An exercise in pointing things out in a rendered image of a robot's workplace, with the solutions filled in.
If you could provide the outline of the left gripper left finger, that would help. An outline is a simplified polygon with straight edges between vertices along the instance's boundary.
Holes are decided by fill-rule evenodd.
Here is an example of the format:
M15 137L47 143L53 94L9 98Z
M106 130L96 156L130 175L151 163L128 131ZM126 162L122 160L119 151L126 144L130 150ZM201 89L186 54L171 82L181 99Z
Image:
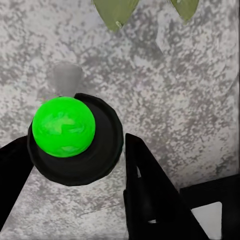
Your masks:
M0 231L34 167L27 140L21 136L0 148ZM126 233L129 240L129 229Z

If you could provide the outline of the insectifuge atomizer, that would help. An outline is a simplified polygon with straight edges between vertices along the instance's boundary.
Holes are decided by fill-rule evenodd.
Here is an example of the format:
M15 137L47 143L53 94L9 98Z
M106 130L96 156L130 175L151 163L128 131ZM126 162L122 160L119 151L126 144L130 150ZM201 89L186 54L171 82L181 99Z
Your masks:
M104 100L77 93L85 72L77 64L51 69L61 96L35 113L27 133L33 165L52 182L86 186L108 176L124 149L123 125Z

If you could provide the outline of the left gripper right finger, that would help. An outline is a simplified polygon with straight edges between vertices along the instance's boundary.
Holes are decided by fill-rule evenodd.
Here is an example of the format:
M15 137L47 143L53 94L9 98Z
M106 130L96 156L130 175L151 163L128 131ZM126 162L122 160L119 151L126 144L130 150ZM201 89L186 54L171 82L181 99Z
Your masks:
M144 141L125 136L129 240L210 240ZM137 167L156 224L145 219Z

